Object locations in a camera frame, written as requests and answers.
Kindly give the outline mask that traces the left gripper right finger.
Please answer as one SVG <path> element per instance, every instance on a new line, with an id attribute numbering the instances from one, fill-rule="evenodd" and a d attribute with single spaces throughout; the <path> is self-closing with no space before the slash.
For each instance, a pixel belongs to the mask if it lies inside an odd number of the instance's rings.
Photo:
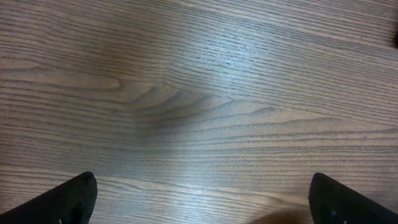
<path id="1" fill-rule="evenodd" d="M 395 212 L 320 172 L 308 201 L 314 224 L 397 224 Z"/>

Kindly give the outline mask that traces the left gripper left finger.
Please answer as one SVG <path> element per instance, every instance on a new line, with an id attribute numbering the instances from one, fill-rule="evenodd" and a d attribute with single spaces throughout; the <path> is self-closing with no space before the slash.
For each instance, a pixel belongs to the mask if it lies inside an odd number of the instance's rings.
<path id="1" fill-rule="evenodd" d="M 1 224 L 87 224 L 98 195 L 92 172 L 84 172 L 1 214 Z"/>

